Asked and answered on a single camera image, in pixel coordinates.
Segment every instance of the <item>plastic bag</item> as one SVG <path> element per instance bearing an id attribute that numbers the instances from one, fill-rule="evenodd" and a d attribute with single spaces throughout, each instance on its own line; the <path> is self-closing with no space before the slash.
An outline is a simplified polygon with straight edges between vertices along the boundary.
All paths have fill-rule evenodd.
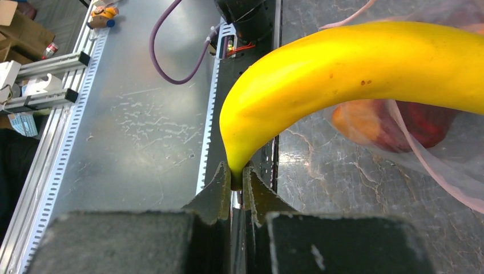
<path id="1" fill-rule="evenodd" d="M 441 0 L 407 16 L 484 35 L 484 1 Z M 429 174 L 457 200 L 484 213 L 484 116 L 395 100 L 356 100 L 325 110 L 347 139 Z"/>

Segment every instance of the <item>metal surface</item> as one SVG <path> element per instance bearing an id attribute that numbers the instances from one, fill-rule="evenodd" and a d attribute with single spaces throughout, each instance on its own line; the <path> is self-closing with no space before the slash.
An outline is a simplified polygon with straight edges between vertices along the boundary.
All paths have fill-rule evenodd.
<path id="1" fill-rule="evenodd" d="M 226 163 L 219 163 L 212 180 L 190 202 L 182 207 L 185 210 L 194 210 L 202 221 L 213 224 L 219 219 L 230 220 L 231 191 L 230 170 Z"/>
<path id="2" fill-rule="evenodd" d="M 0 115 L 11 113 L 20 113 L 31 110 L 44 110 L 52 107 L 62 107 L 65 104 L 75 103 L 78 93 L 70 88 L 64 88 L 58 91 L 50 91 L 32 96 L 19 97 L 10 100 L 0 110 Z"/>
<path id="3" fill-rule="evenodd" d="M 73 210 L 180 208 L 195 195 L 213 58 L 193 80 L 174 86 L 148 54 L 151 26 L 171 0 L 120 1 L 52 217 Z M 162 25 L 158 60 L 182 78 L 192 70 L 210 27 L 210 0 L 184 0 Z"/>
<path id="4" fill-rule="evenodd" d="M 284 1 L 283 44 L 350 16 L 366 2 Z M 378 0 L 367 16 L 405 15 L 426 2 Z M 421 232 L 437 273 L 484 273 L 484 216 L 433 179 L 346 141 L 322 113 L 300 120 L 280 138 L 278 194 L 296 209 L 403 216 Z"/>
<path id="5" fill-rule="evenodd" d="M 47 73 L 59 74 L 84 69 L 89 64 L 90 59 L 89 55 L 80 51 L 26 64 L 20 67 L 17 81 L 35 76 L 45 76 Z"/>

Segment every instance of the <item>metal table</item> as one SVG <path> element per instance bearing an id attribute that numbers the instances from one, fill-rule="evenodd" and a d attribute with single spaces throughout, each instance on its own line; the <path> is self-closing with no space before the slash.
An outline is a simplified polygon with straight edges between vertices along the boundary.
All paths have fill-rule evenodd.
<path id="1" fill-rule="evenodd" d="M 406 14 L 415 1 L 379 0 L 372 10 Z M 38 240 L 35 233 L 43 229 L 32 221 L 36 215 L 46 214 L 52 220 L 72 210 L 179 208 L 195 195 L 213 58 L 207 56 L 188 84 L 165 82 L 152 67 L 147 41 L 152 25 L 172 1 L 145 2 L 119 2 L 121 14 L 110 30 L 83 118 L 72 137 L 63 179 L 49 188 L 46 178 L 57 172 L 54 158 L 63 155 L 60 141 L 70 138 L 64 128 L 70 110 L 52 112 L 29 185 L 0 249 L 0 272 L 21 271 L 18 262 L 35 251 L 27 244 Z M 283 43 L 343 19 L 365 2 L 283 1 Z M 209 27 L 219 18 L 211 0 L 185 0 L 169 17 L 157 48 L 172 76 L 189 73 Z M 76 49 L 92 47 L 84 31 Z M 83 77 L 78 71 L 66 82 L 79 87 Z M 343 140 L 319 113 L 280 137 L 278 191 L 295 208 L 406 216 L 420 229 L 438 273 L 483 272 L 483 216 L 427 176 Z M 40 197 L 56 187 L 55 199 L 47 202 L 53 203 L 52 209 L 42 210 Z"/>
<path id="2" fill-rule="evenodd" d="M 424 0 L 378 0 L 374 16 L 405 15 Z M 350 16 L 366 0 L 284 1 L 283 44 Z M 420 230 L 437 273 L 484 273 L 484 216 L 432 178 L 346 141 L 315 113 L 280 135 L 278 193 L 303 212 L 390 213 Z"/>

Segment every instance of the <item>red wire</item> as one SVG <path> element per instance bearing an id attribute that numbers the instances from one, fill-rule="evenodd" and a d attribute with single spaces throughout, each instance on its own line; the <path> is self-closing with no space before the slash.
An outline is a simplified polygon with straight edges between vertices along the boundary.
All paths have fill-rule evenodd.
<path id="1" fill-rule="evenodd" d="M 238 53 L 239 51 L 243 51 L 243 50 L 252 49 L 252 48 L 254 48 L 255 46 L 256 46 L 256 45 L 253 45 L 253 44 L 252 44 L 252 42 L 251 42 L 251 43 L 249 43 L 249 44 L 248 44 L 248 45 L 246 45 L 246 46 L 238 47 L 238 48 L 236 48 L 236 49 L 232 50 L 232 51 L 231 51 L 231 52 L 230 52 L 230 53 L 229 53 L 227 56 L 231 56 L 231 55 L 233 55 L 233 54 L 236 54 L 236 53 Z"/>

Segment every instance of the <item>cable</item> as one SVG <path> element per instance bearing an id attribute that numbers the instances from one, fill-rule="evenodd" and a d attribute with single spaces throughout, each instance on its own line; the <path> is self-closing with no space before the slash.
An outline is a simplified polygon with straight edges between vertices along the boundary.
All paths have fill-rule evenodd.
<path id="1" fill-rule="evenodd" d="M 175 80 L 173 78 L 171 78 L 170 76 L 168 76 L 164 71 L 163 69 L 160 67 L 160 64 L 158 63 L 158 60 L 156 58 L 156 55 L 155 55 L 155 38 L 156 38 L 156 35 L 158 34 L 158 30 L 160 29 L 161 25 L 163 24 L 163 22 L 166 20 L 166 18 L 171 14 L 171 12 L 178 6 L 178 4 L 181 2 L 182 0 L 175 0 L 167 9 L 166 11 L 162 14 L 162 16 L 158 19 L 158 21 L 156 21 L 156 24 L 155 26 L 153 27 L 153 30 L 151 31 L 151 35 L 150 35 L 150 41 L 149 41 L 149 44 L 150 44 L 150 58 L 151 58 L 151 62 L 153 63 L 153 65 L 155 66 L 155 69 L 156 71 L 168 82 L 172 83 L 172 84 L 185 84 L 187 83 L 188 81 L 190 81 L 193 76 L 195 76 L 197 70 L 199 69 L 200 65 L 201 65 L 201 62 L 203 60 L 203 58 L 205 57 L 205 52 L 207 51 L 208 49 L 208 46 L 210 45 L 210 41 L 214 39 L 215 35 L 217 35 L 217 32 L 219 31 L 220 29 L 220 26 L 221 26 L 221 23 L 218 24 L 216 27 L 211 27 L 211 31 L 210 31 L 210 34 L 207 36 L 207 39 L 205 40 L 205 44 L 204 44 L 204 48 L 203 48 L 203 51 L 197 61 L 197 64 L 195 65 L 195 68 L 194 70 L 185 78 L 185 79 L 182 79 L 182 80 Z"/>
<path id="2" fill-rule="evenodd" d="M 4 87 L 0 88 L 0 90 L 4 90 L 7 87 L 9 88 L 9 95 L 7 96 L 7 99 L 5 101 L 0 102 L 0 104 L 2 105 L 6 105 L 6 103 L 8 103 L 14 96 L 14 93 L 12 92 L 12 86 L 10 84 L 6 84 Z"/>
<path id="3" fill-rule="evenodd" d="M 230 53 L 229 53 L 227 56 L 232 56 L 232 55 L 234 55 L 234 54 L 236 54 L 236 53 L 238 53 L 238 52 L 241 52 L 241 51 L 243 51 L 243 50 L 252 49 L 252 48 L 254 48 L 255 46 L 256 46 L 256 45 L 252 44 L 252 42 L 251 42 L 251 43 L 249 43 L 249 44 L 248 44 L 248 45 L 246 45 L 246 46 L 243 46 L 243 47 L 238 47 L 238 48 L 236 48 L 236 49 L 232 50 L 232 51 L 231 51 L 231 52 L 230 52 Z"/>

